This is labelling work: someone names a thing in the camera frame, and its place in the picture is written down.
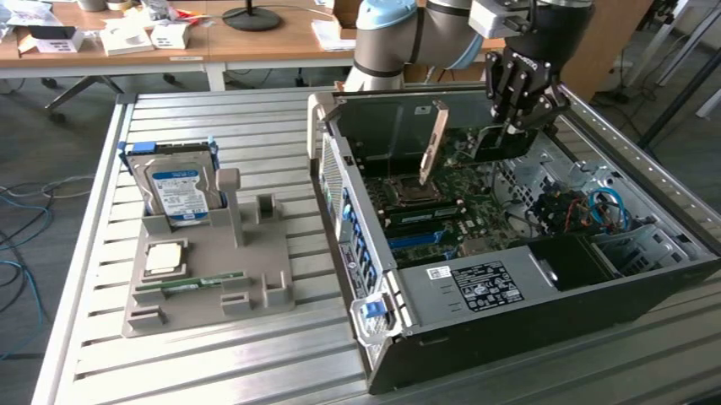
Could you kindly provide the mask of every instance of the circuit board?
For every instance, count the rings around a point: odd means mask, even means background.
[[[447,134],[426,186],[418,186],[418,175],[409,173],[365,178],[366,190],[379,217],[389,208],[398,207],[425,213],[423,207],[434,201],[449,201],[462,206],[453,218],[425,222],[434,223],[431,230],[443,232],[437,243],[399,248],[391,244],[399,268],[503,250],[511,242],[527,236],[527,231],[517,231],[510,226],[501,204],[489,192],[491,166],[473,162],[465,154],[466,144],[458,145],[458,140],[463,140],[471,131],[449,131],[453,133]],[[379,220],[389,225],[387,219]],[[395,227],[393,234],[402,233],[403,229],[410,229],[410,226]],[[386,230],[386,238],[393,240],[390,229]]]

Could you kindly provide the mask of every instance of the slotted metal surface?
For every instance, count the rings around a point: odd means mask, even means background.
[[[304,100],[322,90],[150,94],[119,106],[111,141],[112,136],[130,143],[214,136],[220,164],[242,170],[240,200],[276,193],[299,307],[187,331],[120,337],[143,204],[109,141],[107,181],[96,182],[95,208],[85,216],[85,224],[95,224],[89,247],[73,257],[73,266],[83,265],[71,268],[33,403],[673,403],[721,384],[717,274],[630,325],[382,397],[365,394],[306,169]],[[579,159],[594,158],[571,127],[562,126],[558,137]],[[717,232],[716,217],[709,221],[709,211],[689,202],[682,186],[657,174],[658,183],[672,183],[669,195],[688,199],[681,206],[698,209],[700,222]]]

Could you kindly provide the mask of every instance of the desk lamp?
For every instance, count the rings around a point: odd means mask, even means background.
[[[264,8],[254,8],[246,0],[246,8],[231,8],[223,13],[223,21],[240,31],[267,31],[280,25],[280,16]]]

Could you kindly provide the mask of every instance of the small white box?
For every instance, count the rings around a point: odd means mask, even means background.
[[[148,33],[140,27],[108,27],[100,31],[100,40],[103,41],[104,54],[108,57],[155,49]]]
[[[80,51],[84,35],[80,30],[76,30],[76,27],[40,28],[44,29],[40,34],[35,27],[31,31],[35,45],[37,46],[37,51],[40,53],[77,53]]]
[[[184,49],[191,37],[188,24],[159,24],[154,28],[150,40],[159,49]]]

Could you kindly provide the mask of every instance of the gray carpet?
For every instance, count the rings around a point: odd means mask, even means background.
[[[634,35],[625,53],[629,60],[638,60],[638,55],[650,36],[653,36],[650,33]],[[652,125],[653,120],[708,60],[709,55],[708,51],[697,51],[674,76],[672,83],[656,91],[657,100],[644,103],[633,119],[640,131],[645,131]],[[244,75],[236,74],[236,78],[246,84],[258,85],[263,82],[266,73],[267,71],[254,71]],[[263,87],[292,87],[295,73],[295,69],[275,70]],[[332,84],[334,80],[343,79],[339,68],[306,69],[304,76],[311,85],[328,85]],[[128,92],[163,93],[207,90],[203,73],[179,73],[176,78],[180,83],[176,86],[163,82],[160,75],[131,76],[116,78],[116,81]],[[63,87],[75,82],[69,78],[57,81]],[[19,80],[13,80],[12,84],[17,86]],[[684,111],[672,121],[669,129],[677,128],[670,133],[665,132],[662,137],[666,139],[654,149],[661,162],[716,209],[721,208],[721,194],[718,193],[721,179],[714,175],[721,171],[721,159],[717,158],[721,155],[721,143],[717,141],[721,109],[714,111],[708,121],[689,116],[689,113],[696,110],[700,103],[720,86],[721,72],[716,72]],[[59,126],[47,120],[41,109],[59,92],[59,89],[45,89],[40,85],[39,79],[28,79],[19,92],[13,95],[0,96],[1,186],[27,181],[48,182],[67,176],[95,172],[115,96],[103,85],[95,84],[59,109],[68,116],[68,124]],[[642,99],[637,98],[629,105],[621,105],[618,108],[630,114],[641,102]],[[601,108],[601,111],[618,126],[624,124],[624,117],[617,110]],[[633,138],[638,137],[628,125],[624,132]],[[83,188],[87,184],[77,184],[76,187]],[[44,204],[45,200],[43,198],[25,198],[23,202]],[[51,316],[55,315],[60,301],[85,203],[85,197],[56,201],[53,204],[55,220],[51,228],[20,247],[36,277]],[[12,232],[35,214],[36,211],[12,208],[0,203],[0,230]],[[12,260],[12,254],[8,251],[0,251],[0,260]],[[3,269],[1,283],[9,272],[5,267],[0,268]],[[0,302],[4,303],[11,294],[8,292],[11,287],[3,288],[0,291],[3,296]],[[35,303],[31,292],[27,290],[17,303],[0,314],[1,351],[33,332],[36,321]],[[44,332],[20,353],[41,354],[48,333],[49,327],[45,327]],[[0,403],[3,405],[19,405],[29,402],[39,370],[39,359],[0,362]]]

